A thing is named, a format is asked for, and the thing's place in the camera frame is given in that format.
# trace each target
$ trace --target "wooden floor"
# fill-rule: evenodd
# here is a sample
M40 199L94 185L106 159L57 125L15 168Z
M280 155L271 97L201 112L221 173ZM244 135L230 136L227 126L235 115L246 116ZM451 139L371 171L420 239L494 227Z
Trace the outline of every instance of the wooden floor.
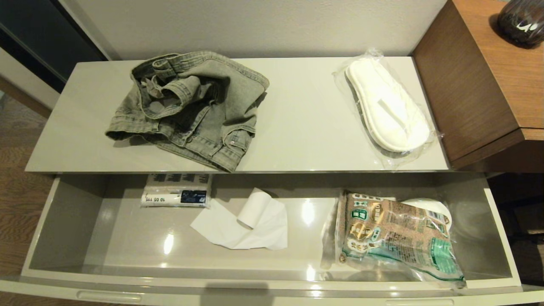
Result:
M24 172L45 119L10 98L0 102L0 276L18 275L28 252L53 178ZM544 213L526 207L519 217L540 224ZM518 242L512 246L522 279L543 280L544 246ZM42 298L0 292L0 306L114 305Z

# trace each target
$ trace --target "cabinet top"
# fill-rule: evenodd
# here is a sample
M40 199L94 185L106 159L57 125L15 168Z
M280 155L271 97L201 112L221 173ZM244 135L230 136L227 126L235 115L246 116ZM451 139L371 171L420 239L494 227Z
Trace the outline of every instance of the cabinet top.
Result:
M332 73L346 58L237 59L270 80L256 136L237 172L381 171L380 160ZM429 113L412 58L385 59ZM129 92L140 61L79 63L30 157L27 171L47 173L216 172L150 144L104 135ZM401 171L447 170L439 142Z
M506 2L453 0L520 127L544 128L544 43L534 49L502 39L496 27Z

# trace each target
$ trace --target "white wall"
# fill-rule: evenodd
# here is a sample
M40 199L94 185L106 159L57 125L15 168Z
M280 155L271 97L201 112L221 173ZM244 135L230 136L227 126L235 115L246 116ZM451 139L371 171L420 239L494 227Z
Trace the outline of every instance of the white wall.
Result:
M62 0L111 59L405 56L446 0Z
M55 107L59 93L0 48L0 76L50 109Z

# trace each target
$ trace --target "open drawer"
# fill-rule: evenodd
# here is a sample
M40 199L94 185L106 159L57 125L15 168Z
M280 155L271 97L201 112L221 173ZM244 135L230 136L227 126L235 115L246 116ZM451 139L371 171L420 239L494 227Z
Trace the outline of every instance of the open drawer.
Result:
M195 208L140 208L146 175L56 178L22 275L0 290L152 305L506 305L544 301L521 285L486 180L471 173L220 174L212 197L237 214L254 187L285 203L289 246L229 250L189 224ZM409 281L400 273L321 270L322 229L340 188L399 200L445 201L467 288Z

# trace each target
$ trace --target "drawer handle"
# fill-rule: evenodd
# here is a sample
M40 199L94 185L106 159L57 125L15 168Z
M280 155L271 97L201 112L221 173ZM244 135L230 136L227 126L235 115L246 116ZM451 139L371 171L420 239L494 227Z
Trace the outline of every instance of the drawer handle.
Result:
M129 293L110 293L110 292L95 292L95 291L78 291L76 294L78 299L87 299L94 302L107 303L140 303L141 295Z
M453 306L452 299L405 299L386 301L387 306Z

